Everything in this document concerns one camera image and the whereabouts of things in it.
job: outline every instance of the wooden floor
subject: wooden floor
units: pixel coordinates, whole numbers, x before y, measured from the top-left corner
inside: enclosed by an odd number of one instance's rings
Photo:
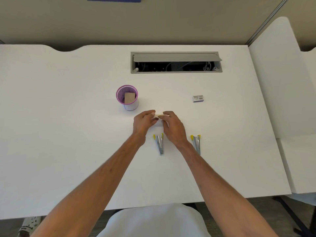
[[[298,215],[307,226],[310,225],[314,206],[305,204],[288,197],[283,197],[286,203]],[[262,214],[279,237],[297,237],[292,230],[297,227],[280,203],[270,197],[259,197],[248,199],[250,203]],[[222,233],[212,218],[204,202],[196,203],[196,206],[203,216],[207,230],[212,237],[222,237]],[[106,226],[113,211],[104,211],[90,237],[97,236]],[[23,219],[0,220],[0,237],[16,237]]]

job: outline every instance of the purple pen holder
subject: purple pen holder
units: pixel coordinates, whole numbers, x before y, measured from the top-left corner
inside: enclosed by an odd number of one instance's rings
[[[131,92],[131,93],[135,93],[135,100],[132,103],[129,104],[125,104],[124,103],[124,98],[125,98],[125,92]],[[138,105],[139,105],[139,101],[138,101],[138,91],[136,90],[135,87],[131,86],[131,85],[124,85],[121,86],[117,91],[116,91],[116,99],[118,100],[119,103],[122,104],[123,108],[125,110],[128,111],[133,111],[135,110]]]

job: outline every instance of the forearm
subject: forearm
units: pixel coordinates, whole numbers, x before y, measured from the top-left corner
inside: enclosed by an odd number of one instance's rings
[[[277,236],[259,212],[187,143],[178,148],[224,236]]]
[[[88,236],[139,149],[139,143],[137,135],[129,137],[47,215],[32,236]]]

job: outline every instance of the person's right hand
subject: person's right hand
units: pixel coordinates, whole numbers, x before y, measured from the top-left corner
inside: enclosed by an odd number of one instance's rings
[[[163,131],[168,137],[168,139],[177,148],[188,144],[189,142],[186,137],[184,125],[176,116],[176,114],[173,111],[164,111],[163,113],[164,115],[169,115],[169,116],[158,116],[158,117],[162,119]]]

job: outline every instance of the person's left hand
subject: person's left hand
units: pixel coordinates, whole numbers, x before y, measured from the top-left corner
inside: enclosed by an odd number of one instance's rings
[[[155,110],[144,111],[134,117],[133,134],[140,137],[142,145],[145,143],[149,127],[156,124],[158,118],[154,118]]]

